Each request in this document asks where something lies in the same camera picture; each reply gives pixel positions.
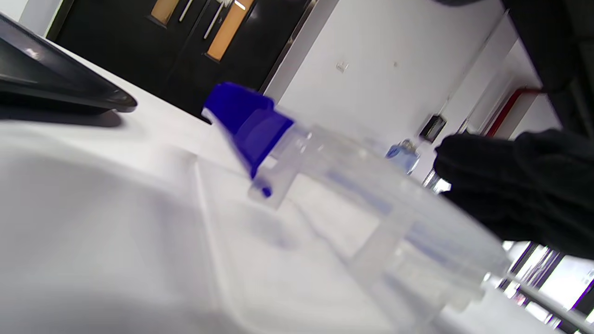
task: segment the clear plastic container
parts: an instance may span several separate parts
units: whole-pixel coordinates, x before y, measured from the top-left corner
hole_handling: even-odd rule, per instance
[[[225,112],[245,98],[230,89]],[[239,121],[217,116],[249,173],[198,163],[220,311],[241,332],[418,332],[508,269],[499,240],[383,157],[245,100]]]

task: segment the window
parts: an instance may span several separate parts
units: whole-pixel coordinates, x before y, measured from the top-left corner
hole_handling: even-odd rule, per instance
[[[209,56],[216,60],[221,60],[221,58],[223,58],[229,44],[231,44],[231,40],[235,36],[235,33],[237,33],[239,26],[253,2],[254,0],[235,0],[233,2],[225,21],[221,25],[219,32],[217,32],[213,43],[208,49],[207,54]]]
[[[179,0],[157,0],[150,15],[157,21],[167,24],[178,2]]]

